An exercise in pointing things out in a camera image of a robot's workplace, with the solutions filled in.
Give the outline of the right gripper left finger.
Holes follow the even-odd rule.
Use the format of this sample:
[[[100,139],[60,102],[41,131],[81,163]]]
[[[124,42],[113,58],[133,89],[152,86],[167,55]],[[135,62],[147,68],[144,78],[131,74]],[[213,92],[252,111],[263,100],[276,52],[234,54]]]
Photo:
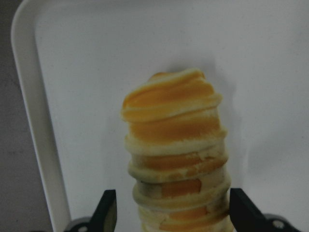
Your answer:
[[[117,223],[116,190],[104,191],[89,222],[90,232],[113,232]]]

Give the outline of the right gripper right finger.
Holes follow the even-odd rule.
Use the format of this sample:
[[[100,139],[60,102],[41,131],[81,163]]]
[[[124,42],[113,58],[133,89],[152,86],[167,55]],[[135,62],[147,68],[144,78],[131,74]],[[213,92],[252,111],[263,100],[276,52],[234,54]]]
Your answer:
[[[263,232],[266,217],[241,188],[230,190],[229,215],[237,232]]]

